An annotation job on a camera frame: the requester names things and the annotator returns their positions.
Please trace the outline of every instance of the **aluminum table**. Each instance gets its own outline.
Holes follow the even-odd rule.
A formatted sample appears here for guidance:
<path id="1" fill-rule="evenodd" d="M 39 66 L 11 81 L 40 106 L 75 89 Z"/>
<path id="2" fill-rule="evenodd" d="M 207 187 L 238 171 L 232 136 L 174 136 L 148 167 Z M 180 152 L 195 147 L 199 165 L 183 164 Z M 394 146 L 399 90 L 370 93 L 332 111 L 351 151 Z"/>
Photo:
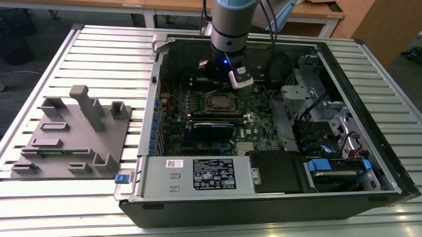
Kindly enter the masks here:
<path id="1" fill-rule="evenodd" d="M 336 221 L 140 229 L 115 201 L 113 180 L 12 181 L 20 157 L 43 117 L 45 96 L 61 96 L 73 84 L 89 87 L 103 105 L 123 100 L 133 107 L 120 171 L 136 162 L 151 69 L 152 35 L 196 31 L 83 26 L 71 30 L 44 75 L 0 142 L 0 236 L 409 236 L 422 233 L 422 197 L 394 207 L 373 209 Z M 251 38 L 267 35 L 251 34 Z M 346 72 L 361 99 L 418 187 L 422 186 L 422 115 L 363 44 L 350 39 L 280 37 L 323 41 Z M 121 186 L 129 193 L 129 185 Z"/>

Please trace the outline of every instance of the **motherboard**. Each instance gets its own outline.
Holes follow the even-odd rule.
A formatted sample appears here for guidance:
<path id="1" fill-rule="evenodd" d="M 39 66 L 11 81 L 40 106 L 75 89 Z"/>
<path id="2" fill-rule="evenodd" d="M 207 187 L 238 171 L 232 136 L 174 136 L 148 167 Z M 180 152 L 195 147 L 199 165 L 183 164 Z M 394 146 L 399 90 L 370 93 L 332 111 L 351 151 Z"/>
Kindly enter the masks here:
<path id="1" fill-rule="evenodd" d="M 166 156 L 242 156 L 251 150 L 279 150 L 270 94 L 262 86 L 207 91 L 163 84 Z"/>

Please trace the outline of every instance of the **blue cable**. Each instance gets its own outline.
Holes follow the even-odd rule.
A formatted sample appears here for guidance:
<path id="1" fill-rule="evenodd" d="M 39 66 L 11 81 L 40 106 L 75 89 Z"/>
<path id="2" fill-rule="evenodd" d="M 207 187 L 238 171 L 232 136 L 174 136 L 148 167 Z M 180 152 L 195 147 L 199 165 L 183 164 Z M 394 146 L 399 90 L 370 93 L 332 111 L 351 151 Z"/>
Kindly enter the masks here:
<path id="1" fill-rule="evenodd" d="M 0 99 L 0 101 L 19 103 L 19 102 L 25 102 L 27 100 L 3 100 L 3 99 Z"/>
<path id="2" fill-rule="evenodd" d="M 7 76 L 7 75 L 13 74 L 13 73 L 31 73 L 31 74 L 36 74 L 36 75 L 43 76 L 43 74 L 41 74 L 41 73 L 37 73 L 37 72 L 32 72 L 32 71 L 16 71 L 16 72 L 4 73 L 4 74 L 0 75 L 0 77 Z M 19 103 L 19 102 L 25 102 L 27 100 L 3 100 L 3 99 L 0 99 L 0 101 L 3 101 L 3 102 Z"/>
<path id="3" fill-rule="evenodd" d="M 0 75 L 0 77 L 3 77 L 5 75 L 9 75 L 9 74 L 13 74 L 13 73 L 32 73 L 32 74 L 36 74 L 36 75 L 40 75 L 40 76 L 43 75 L 43 74 L 40 74 L 37 72 L 32 72 L 32 71 L 16 71 L 16 72 L 4 73 L 4 74 Z"/>

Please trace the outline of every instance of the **blue latch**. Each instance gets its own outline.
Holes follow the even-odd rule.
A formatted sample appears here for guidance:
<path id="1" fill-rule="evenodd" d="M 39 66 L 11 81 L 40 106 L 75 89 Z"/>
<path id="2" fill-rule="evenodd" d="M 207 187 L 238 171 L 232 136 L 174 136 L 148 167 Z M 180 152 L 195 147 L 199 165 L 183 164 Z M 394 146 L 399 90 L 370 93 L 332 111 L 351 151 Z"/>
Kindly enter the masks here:
<path id="1" fill-rule="evenodd" d="M 367 159 L 363 160 L 365 171 L 371 169 L 370 161 Z"/>
<path id="2" fill-rule="evenodd" d="M 324 145 L 320 145 L 320 147 L 324 149 L 327 153 L 332 153 L 332 150 L 328 147 L 326 147 Z"/>
<path id="3" fill-rule="evenodd" d="M 331 170 L 331 165 L 327 159 L 312 159 L 307 164 L 310 171 Z"/>
<path id="4" fill-rule="evenodd" d="M 116 184 L 128 184 L 129 178 L 131 178 L 131 175 L 128 175 L 128 174 L 117 174 L 115 179 L 113 179 L 113 182 Z"/>

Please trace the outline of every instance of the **gray base plate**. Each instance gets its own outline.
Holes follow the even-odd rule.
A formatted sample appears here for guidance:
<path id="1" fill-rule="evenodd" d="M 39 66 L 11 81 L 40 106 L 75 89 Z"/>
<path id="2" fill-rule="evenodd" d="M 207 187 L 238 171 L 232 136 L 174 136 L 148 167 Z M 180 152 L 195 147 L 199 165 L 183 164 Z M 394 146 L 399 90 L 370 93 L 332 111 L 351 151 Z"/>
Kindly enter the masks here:
<path id="1" fill-rule="evenodd" d="M 60 108 L 59 112 L 63 118 L 52 121 L 47 116 L 40 120 L 40 125 L 33 132 L 29 144 L 35 139 L 56 139 L 63 141 L 60 148 L 51 148 L 49 150 L 72 150 L 72 149 L 92 149 L 99 153 L 103 160 L 111 154 L 115 160 L 116 167 L 111 172 L 100 173 L 92 166 L 92 158 L 75 157 L 73 155 L 45 155 L 43 158 L 20 157 L 16 164 L 33 163 L 39 169 L 36 173 L 16 173 L 12 172 L 15 179 L 112 179 L 117 173 L 119 161 L 123 152 L 124 138 L 132 108 L 125 106 L 128 112 L 128 119 L 113 119 L 109 112 L 109 106 L 103 106 L 104 115 L 101 121 L 104 123 L 104 130 L 95 132 L 81 111 L 79 105 L 67 105 L 67 108 Z M 67 122 L 69 126 L 68 131 L 43 131 L 40 129 L 43 123 L 48 122 Z M 92 168 L 91 173 L 72 173 L 68 171 L 69 162 L 85 162 Z"/>

